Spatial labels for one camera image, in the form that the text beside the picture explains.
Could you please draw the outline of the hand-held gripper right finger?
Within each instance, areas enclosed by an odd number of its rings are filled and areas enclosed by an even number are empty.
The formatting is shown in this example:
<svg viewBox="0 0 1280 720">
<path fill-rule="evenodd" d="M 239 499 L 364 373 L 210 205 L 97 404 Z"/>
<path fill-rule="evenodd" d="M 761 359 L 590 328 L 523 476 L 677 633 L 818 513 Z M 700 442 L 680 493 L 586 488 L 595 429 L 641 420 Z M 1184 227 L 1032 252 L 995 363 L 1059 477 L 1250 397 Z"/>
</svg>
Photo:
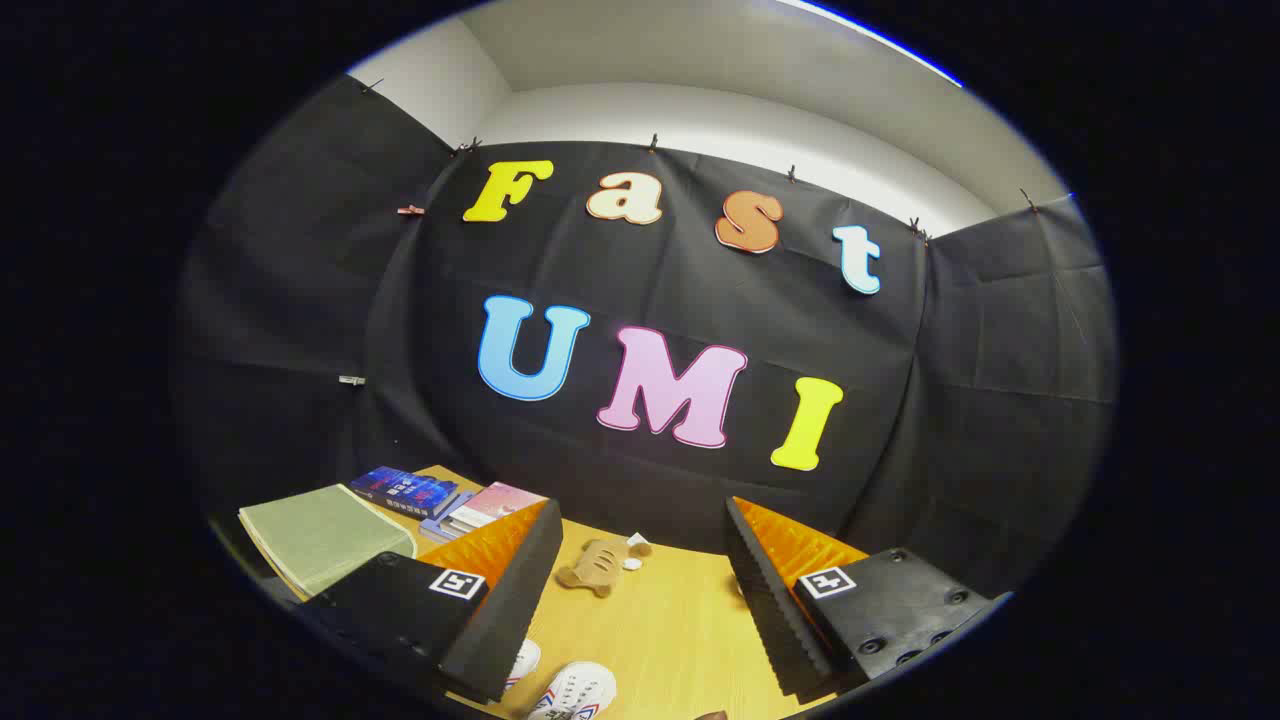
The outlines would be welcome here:
<svg viewBox="0 0 1280 720">
<path fill-rule="evenodd" d="M 882 685 L 1009 600 L 911 550 L 864 553 L 740 497 L 724 510 L 733 574 L 780 689 L 800 701 Z"/>
</svg>

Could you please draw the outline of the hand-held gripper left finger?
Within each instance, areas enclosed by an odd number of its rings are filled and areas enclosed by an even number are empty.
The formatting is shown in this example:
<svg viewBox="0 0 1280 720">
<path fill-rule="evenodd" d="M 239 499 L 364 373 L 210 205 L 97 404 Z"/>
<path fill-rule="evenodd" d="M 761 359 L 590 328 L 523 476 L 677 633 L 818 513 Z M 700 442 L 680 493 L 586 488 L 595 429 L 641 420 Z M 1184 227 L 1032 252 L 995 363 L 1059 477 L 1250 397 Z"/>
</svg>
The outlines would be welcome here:
<svg viewBox="0 0 1280 720">
<path fill-rule="evenodd" d="M 300 618 L 407 694 L 497 702 L 562 539 L 561 507 L 547 498 L 422 559 L 379 553 L 303 602 Z"/>
</svg>

